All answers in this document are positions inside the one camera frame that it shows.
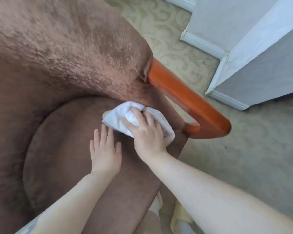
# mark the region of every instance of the padded armrest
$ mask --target padded armrest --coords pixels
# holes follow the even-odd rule
[[[189,138],[218,138],[231,131],[231,123],[227,118],[155,58],[152,61],[148,82],[197,121],[185,122],[183,126],[182,132]]]

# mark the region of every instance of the brown armchair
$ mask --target brown armchair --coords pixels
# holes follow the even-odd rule
[[[198,124],[185,123],[164,95]],[[93,130],[123,101],[165,115],[175,157],[188,137],[230,132],[230,122],[154,59],[104,1],[0,0],[0,233],[16,232],[90,172]],[[160,186],[133,140],[115,136],[121,172],[83,233],[133,233]]]

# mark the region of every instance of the beige carpet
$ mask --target beige carpet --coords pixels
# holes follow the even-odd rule
[[[148,41],[160,62],[204,95],[219,61],[179,40],[191,13],[162,0],[106,1]],[[293,217],[293,99],[266,102],[244,112],[206,100],[231,121],[232,132],[219,139],[188,140],[180,160]],[[182,110],[178,112],[191,120]],[[171,233],[175,199],[167,189],[161,192],[162,228]]]

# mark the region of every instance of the person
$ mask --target person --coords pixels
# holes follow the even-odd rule
[[[293,219],[255,197],[170,156],[160,124],[151,114],[132,108],[139,126],[126,119],[124,125],[134,137],[135,150],[153,173],[171,190],[191,218],[205,233],[292,233]],[[94,130],[90,141],[92,171],[62,198],[23,227],[23,233],[81,233],[90,213],[110,181],[121,169],[121,144],[114,147],[113,130],[102,125],[101,137]],[[157,197],[137,233],[159,234]],[[191,233],[183,220],[172,227],[175,233]]]

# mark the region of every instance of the finger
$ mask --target finger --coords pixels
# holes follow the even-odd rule
[[[102,124],[100,146],[106,144],[106,138],[107,138],[106,126]]]
[[[161,137],[164,137],[164,132],[163,132],[162,126],[160,125],[159,122],[155,122],[155,123],[156,123],[156,130],[157,130],[157,132],[159,133],[159,135]]]
[[[121,142],[117,142],[115,145],[115,154],[121,156]]]
[[[139,126],[146,127],[147,123],[146,123],[146,121],[144,119],[144,116],[142,115],[141,111],[139,109],[137,109],[136,107],[132,107],[131,111],[133,112],[133,114],[137,118]]]
[[[144,116],[147,119],[146,120],[147,121],[147,124],[149,126],[154,126],[154,117],[152,116],[152,114],[149,113],[149,112],[144,112]]]
[[[138,128],[131,122],[129,122],[125,117],[121,118],[121,122],[126,126],[126,128],[133,134],[134,131]]]
[[[95,154],[93,140],[90,140],[89,150],[90,150],[91,160],[93,160],[94,154]]]
[[[112,128],[108,129],[106,143],[114,146],[114,132]]]
[[[93,143],[94,143],[94,150],[98,151],[100,147],[100,135],[99,135],[99,130],[95,129],[94,130],[94,137],[93,137]]]

